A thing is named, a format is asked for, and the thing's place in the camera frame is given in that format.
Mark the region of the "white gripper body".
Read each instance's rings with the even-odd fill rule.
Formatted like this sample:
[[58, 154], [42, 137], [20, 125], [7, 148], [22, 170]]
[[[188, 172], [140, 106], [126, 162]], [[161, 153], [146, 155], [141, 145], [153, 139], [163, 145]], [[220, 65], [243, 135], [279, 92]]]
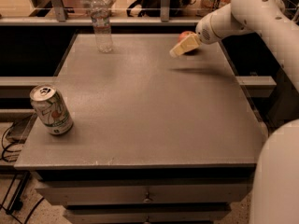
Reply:
[[204, 44], [213, 44], [221, 41], [221, 38], [213, 30], [211, 19], [212, 16], [210, 14], [206, 15], [197, 23], [195, 28], [200, 41]]

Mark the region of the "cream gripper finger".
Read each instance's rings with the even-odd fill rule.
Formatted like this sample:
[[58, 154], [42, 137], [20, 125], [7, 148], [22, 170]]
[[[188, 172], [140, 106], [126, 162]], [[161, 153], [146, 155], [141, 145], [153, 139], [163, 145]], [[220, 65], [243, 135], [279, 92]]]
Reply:
[[198, 49], [201, 45], [201, 41], [197, 34], [188, 35], [169, 51], [172, 57], [178, 57], [186, 52]]

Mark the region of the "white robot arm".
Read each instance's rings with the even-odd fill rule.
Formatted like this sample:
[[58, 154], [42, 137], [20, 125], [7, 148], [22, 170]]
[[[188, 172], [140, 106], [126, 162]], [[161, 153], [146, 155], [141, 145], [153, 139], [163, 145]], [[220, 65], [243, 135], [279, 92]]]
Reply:
[[[170, 50], [173, 57], [230, 35], [256, 33], [299, 90], [299, 27], [281, 0], [231, 0], [201, 19]], [[299, 120], [275, 130], [263, 145], [253, 180], [249, 224], [299, 224]]]

